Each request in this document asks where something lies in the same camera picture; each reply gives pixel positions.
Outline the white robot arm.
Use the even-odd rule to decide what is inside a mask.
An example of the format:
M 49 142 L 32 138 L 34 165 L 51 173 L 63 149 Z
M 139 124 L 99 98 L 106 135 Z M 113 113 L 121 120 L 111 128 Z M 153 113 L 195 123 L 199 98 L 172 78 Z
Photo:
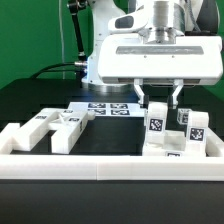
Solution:
M 194 20 L 202 0 L 136 0 L 124 13 L 113 0 L 97 0 L 93 10 L 95 47 L 88 57 L 87 80 L 97 85 L 131 84 L 144 105 L 144 85 L 181 89 L 214 85 L 223 73 L 222 40 L 203 35 Z

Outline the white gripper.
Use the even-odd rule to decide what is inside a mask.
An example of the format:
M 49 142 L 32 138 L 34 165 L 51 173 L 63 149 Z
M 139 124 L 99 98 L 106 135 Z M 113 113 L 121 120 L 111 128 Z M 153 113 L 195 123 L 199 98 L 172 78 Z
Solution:
M 168 106 L 176 109 L 184 85 L 214 85 L 222 77 L 222 39 L 182 36 L 175 44 L 143 44 L 138 34 L 114 34 L 102 43 L 98 74 L 107 84 L 133 84 L 138 103 L 147 108 L 142 85 L 173 85 Z

